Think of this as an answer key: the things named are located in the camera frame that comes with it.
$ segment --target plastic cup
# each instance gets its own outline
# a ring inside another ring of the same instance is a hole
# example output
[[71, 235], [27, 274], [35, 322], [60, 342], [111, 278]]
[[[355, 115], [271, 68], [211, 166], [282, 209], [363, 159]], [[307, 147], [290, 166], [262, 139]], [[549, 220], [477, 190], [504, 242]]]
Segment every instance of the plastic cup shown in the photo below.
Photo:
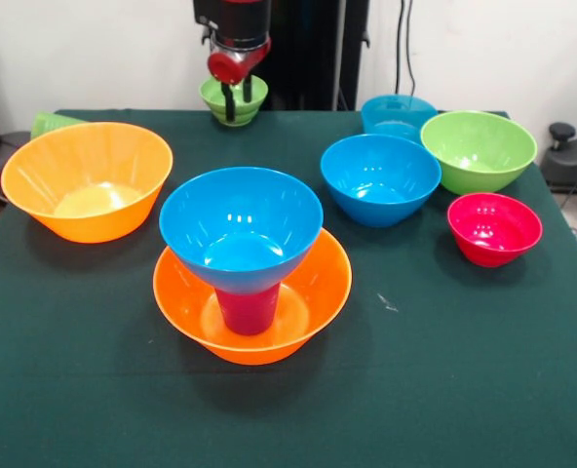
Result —
[[65, 117], [64, 115], [53, 114], [50, 112], [38, 112], [33, 120], [31, 139], [37, 138], [40, 135], [51, 132], [52, 130], [83, 123], [85, 123], [84, 120]]
[[223, 321], [234, 333], [253, 335], [271, 327], [280, 283], [258, 294], [237, 295], [215, 289]]

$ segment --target dark green table cover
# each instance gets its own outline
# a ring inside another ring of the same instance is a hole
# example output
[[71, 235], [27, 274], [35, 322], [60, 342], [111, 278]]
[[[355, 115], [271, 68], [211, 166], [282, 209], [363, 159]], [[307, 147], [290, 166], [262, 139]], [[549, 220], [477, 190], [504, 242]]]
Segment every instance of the dark green table cover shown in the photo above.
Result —
[[[68, 111], [156, 131], [172, 175], [148, 221], [108, 244], [66, 242], [16, 208], [0, 221], [0, 467], [577, 466], [577, 245], [538, 169], [504, 193], [544, 239], [497, 270], [467, 262], [439, 189], [390, 229], [332, 203], [319, 159], [356, 113]], [[351, 258], [347, 305], [289, 359], [220, 361], [163, 318], [157, 214], [191, 176], [259, 165], [312, 186]]]

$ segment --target green bowl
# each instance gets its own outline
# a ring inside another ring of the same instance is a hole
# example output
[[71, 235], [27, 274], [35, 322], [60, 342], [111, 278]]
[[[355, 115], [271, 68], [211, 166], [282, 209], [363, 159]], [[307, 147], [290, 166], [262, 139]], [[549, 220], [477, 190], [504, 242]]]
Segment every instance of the green bowl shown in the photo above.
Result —
[[432, 118], [421, 140], [441, 163], [444, 188], [458, 195], [501, 190], [522, 174], [538, 150], [533, 136], [516, 122], [466, 110]]
[[221, 92], [221, 83], [214, 78], [209, 78], [200, 87], [200, 96], [207, 104], [212, 115], [223, 125], [228, 127], [242, 127], [251, 122], [262, 102], [267, 98], [269, 88], [267, 84], [257, 76], [251, 76], [251, 102], [243, 101], [243, 83], [231, 86], [235, 101], [234, 122], [226, 119], [225, 98]]

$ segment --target light blue bowl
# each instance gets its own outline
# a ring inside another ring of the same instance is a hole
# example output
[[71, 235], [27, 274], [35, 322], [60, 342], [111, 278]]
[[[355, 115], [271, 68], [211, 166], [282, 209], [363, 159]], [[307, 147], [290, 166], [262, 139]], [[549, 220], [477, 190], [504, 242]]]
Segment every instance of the light blue bowl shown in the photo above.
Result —
[[366, 134], [403, 137], [422, 145], [421, 129], [438, 110], [418, 97], [388, 95], [365, 102], [361, 114]]
[[161, 209], [167, 245], [196, 276], [232, 294], [282, 281], [323, 226], [315, 193], [291, 175], [227, 168], [180, 185]]
[[387, 135], [350, 136], [321, 160], [331, 196], [360, 224], [387, 227], [416, 212], [441, 182], [438, 160], [423, 146]]

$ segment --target red bowl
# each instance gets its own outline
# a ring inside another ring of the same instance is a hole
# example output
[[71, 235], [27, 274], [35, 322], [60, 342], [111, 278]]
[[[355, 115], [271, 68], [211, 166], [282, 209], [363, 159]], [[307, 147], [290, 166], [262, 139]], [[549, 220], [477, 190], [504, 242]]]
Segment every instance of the red bowl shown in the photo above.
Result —
[[497, 193], [471, 193], [446, 214], [462, 253], [474, 264], [501, 266], [526, 254], [542, 238], [542, 221], [527, 205]]

